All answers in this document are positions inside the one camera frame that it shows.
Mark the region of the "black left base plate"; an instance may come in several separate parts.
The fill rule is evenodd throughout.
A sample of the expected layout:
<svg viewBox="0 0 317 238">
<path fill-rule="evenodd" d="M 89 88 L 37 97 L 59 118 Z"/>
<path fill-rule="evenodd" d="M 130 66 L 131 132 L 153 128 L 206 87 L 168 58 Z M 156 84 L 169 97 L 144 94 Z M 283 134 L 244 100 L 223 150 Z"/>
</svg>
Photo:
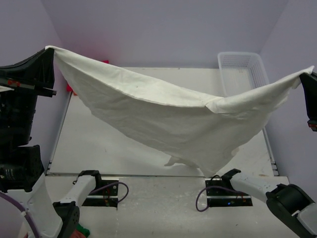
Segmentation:
<svg viewBox="0 0 317 238">
<path fill-rule="evenodd" d="M 118 184 L 89 195 L 82 206 L 86 207 L 114 207 L 118 206 Z"/>
</svg>

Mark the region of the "white plastic basket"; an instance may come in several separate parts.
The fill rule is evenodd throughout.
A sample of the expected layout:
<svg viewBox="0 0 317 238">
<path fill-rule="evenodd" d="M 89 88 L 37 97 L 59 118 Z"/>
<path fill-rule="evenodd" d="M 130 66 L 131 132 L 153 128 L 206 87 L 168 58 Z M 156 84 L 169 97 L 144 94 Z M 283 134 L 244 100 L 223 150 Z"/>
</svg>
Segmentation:
<svg viewBox="0 0 317 238">
<path fill-rule="evenodd" d="M 224 95 L 238 95 L 269 84 L 260 55 L 221 52 L 217 55 Z"/>
</svg>

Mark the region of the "white t shirt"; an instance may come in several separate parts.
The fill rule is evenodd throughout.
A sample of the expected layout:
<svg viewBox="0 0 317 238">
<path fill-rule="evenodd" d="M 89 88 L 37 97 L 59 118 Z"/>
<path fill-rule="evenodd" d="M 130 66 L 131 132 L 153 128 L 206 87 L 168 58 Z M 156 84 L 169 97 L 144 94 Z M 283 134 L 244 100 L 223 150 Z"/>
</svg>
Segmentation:
<svg viewBox="0 0 317 238">
<path fill-rule="evenodd" d="M 107 163 L 127 158 L 140 173 L 167 157 L 206 177 L 227 165 L 253 139 L 271 114 L 300 84 L 300 72 L 247 92 L 220 97 L 106 64 L 54 47 L 54 59 L 78 99 L 90 112 L 70 122 L 68 158 Z"/>
</svg>

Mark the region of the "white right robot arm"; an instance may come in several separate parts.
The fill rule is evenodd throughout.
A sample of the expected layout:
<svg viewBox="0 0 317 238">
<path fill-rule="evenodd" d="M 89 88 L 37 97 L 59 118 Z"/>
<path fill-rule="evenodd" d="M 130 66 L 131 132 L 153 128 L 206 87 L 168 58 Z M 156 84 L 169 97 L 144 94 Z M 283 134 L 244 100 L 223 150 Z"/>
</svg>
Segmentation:
<svg viewBox="0 0 317 238">
<path fill-rule="evenodd" d="M 284 104 L 291 89 L 302 85 L 304 89 L 308 125 L 317 128 L 317 75 L 313 66 L 292 73 L 275 83 L 227 97 L 218 102 L 220 113 L 241 123 L 240 139 L 245 143 L 268 122 L 272 112 Z M 271 183 L 262 178 L 248 176 L 232 169 L 222 177 L 221 190 L 232 195 L 244 192 L 264 202 L 271 213 L 301 238 L 317 236 L 317 204 L 294 184 Z"/>
</svg>

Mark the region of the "salmon pink cloth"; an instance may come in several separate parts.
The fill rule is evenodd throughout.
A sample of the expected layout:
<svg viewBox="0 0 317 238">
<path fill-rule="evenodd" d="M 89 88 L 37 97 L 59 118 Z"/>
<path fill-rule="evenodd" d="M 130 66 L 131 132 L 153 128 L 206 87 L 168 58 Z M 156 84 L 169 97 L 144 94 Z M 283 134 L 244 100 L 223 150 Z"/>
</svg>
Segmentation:
<svg viewBox="0 0 317 238">
<path fill-rule="evenodd" d="M 86 238 L 81 232 L 79 232 L 78 230 L 75 230 L 72 233 L 71 238 Z"/>
</svg>

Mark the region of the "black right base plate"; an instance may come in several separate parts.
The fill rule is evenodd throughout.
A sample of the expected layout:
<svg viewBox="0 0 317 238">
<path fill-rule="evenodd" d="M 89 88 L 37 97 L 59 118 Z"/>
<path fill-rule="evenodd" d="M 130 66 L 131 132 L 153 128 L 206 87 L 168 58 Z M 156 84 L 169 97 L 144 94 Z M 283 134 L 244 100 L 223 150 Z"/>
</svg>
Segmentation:
<svg viewBox="0 0 317 238">
<path fill-rule="evenodd" d="M 224 188 L 230 189 L 228 185 L 222 181 L 220 176 L 205 179 L 206 187 L 218 186 L 218 188 L 207 188 L 207 203 L 209 207 L 251 207 L 253 206 L 250 195 L 227 191 Z"/>
</svg>

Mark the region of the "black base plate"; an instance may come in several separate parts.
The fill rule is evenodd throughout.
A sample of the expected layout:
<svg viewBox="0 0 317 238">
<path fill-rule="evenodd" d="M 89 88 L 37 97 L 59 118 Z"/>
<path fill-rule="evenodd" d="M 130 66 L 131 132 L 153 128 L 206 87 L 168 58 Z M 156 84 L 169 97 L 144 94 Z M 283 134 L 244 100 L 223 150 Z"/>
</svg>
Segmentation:
<svg viewBox="0 0 317 238">
<path fill-rule="evenodd" d="M 114 207 L 118 206 L 118 184 L 89 195 L 82 206 L 86 207 Z"/>
<path fill-rule="evenodd" d="M 205 179 L 206 187 L 218 186 L 218 188 L 207 188 L 207 203 L 209 207 L 251 207 L 253 206 L 250 195 L 227 191 L 224 188 L 230 189 L 228 185 L 222 181 L 220 176 Z"/>
</svg>

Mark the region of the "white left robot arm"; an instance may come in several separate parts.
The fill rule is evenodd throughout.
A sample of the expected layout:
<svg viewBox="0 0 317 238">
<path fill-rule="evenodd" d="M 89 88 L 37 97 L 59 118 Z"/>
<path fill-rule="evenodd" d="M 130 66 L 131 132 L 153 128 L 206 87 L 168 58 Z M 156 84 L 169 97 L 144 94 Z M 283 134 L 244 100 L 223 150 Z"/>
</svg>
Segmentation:
<svg viewBox="0 0 317 238">
<path fill-rule="evenodd" d="M 29 145 L 37 98 L 55 95 L 53 57 L 46 48 L 0 69 L 0 196 L 21 212 L 30 238 L 71 237 L 87 196 L 103 188 L 99 171 L 82 171 L 69 193 L 52 202 L 40 146 Z"/>
</svg>

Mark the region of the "folded pink t shirt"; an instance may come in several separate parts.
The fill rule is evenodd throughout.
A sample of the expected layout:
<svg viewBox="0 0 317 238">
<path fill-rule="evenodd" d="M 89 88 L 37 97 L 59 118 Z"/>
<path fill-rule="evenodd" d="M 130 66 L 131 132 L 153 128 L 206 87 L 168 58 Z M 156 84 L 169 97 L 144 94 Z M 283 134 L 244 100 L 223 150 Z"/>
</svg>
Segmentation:
<svg viewBox="0 0 317 238">
<path fill-rule="evenodd" d="M 102 60 L 102 62 L 109 64 L 109 60 Z M 74 92 L 73 89 L 70 87 L 70 85 L 68 83 L 67 83 L 67 86 L 66 86 L 66 91 L 67 92 L 71 92 L 71 93 Z"/>
</svg>

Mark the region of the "green cloth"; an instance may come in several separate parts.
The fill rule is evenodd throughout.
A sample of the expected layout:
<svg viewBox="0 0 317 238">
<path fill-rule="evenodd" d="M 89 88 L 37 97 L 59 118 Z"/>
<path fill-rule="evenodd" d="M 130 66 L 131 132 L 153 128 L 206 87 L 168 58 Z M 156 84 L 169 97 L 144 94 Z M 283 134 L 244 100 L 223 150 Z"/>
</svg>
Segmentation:
<svg viewBox="0 0 317 238">
<path fill-rule="evenodd" d="M 77 224 L 76 230 L 81 232 L 86 238 L 90 236 L 90 231 L 87 228 L 84 228 L 80 224 Z"/>
</svg>

